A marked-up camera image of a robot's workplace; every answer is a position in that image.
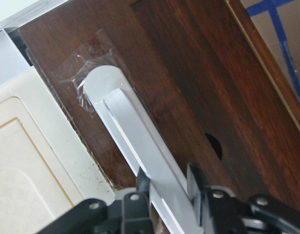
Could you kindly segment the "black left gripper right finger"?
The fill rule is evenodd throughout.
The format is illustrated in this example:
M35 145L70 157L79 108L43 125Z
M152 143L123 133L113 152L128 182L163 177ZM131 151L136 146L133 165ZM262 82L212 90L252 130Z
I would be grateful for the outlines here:
M187 191L206 234L300 234L299 211L264 194L242 202L226 187L210 186L196 163L187 165Z

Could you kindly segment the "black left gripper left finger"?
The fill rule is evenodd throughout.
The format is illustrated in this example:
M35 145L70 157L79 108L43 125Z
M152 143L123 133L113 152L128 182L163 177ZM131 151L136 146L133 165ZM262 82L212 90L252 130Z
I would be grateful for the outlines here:
M107 205L89 198L70 209L39 234L151 234L149 201L150 179L142 168L136 178L136 190Z

